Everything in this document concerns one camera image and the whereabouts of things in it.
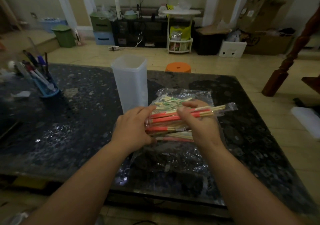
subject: pen holder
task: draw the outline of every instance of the pen holder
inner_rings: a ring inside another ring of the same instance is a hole
[[[58,88],[56,82],[54,81],[50,73],[48,74],[48,76],[50,77],[51,83],[54,85],[54,88],[56,89],[56,91],[50,90],[42,81],[39,81],[38,79],[33,78],[35,85],[38,87],[38,89],[42,93],[42,96],[40,96],[40,98],[50,98],[60,92],[60,89]]]

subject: storage drawer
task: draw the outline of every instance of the storage drawer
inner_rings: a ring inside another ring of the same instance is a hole
[[[108,18],[90,16],[94,31],[96,32],[112,32],[111,22]]]
[[[112,32],[94,32],[97,45],[115,45]]]

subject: right hand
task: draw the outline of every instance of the right hand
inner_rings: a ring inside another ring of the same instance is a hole
[[[224,147],[219,132],[219,124],[214,116],[203,117],[202,120],[193,117],[189,113],[190,108],[208,106],[200,100],[188,101],[182,103],[182,108],[178,108],[177,113],[180,118],[192,129],[192,136],[195,144],[200,149],[211,149],[213,147]]]

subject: white cable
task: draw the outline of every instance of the white cable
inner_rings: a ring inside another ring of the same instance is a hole
[[[135,48],[137,48],[138,45],[142,42],[142,39],[143,39],[143,35],[142,35],[142,32],[141,32],[141,33],[139,33],[139,36],[138,36],[138,43],[137,43],[136,46],[134,46]]]

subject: black granite table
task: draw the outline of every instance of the black granite table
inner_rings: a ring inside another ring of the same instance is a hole
[[[54,98],[40,99],[20,77],[0,86],[8,107],[0,117],[10,115],[23,122],[0,146],[2,174],[63,182],[110,141],[114,123],[122,114],[112,70],[51,64],[50,71],[62,90]],[[212,91],[215,106],[236,102],[239,110],[219,117],[230,152],[290,209],[317,213],[314,201],[235,77],[148,71],[149,102],[164,87]],[[28,99],[10,98],[10,93],[26,90],[32,92]],[[225,207],[211,175],[150,172],[130,165],[130,157],[118,171],[112,190]]]

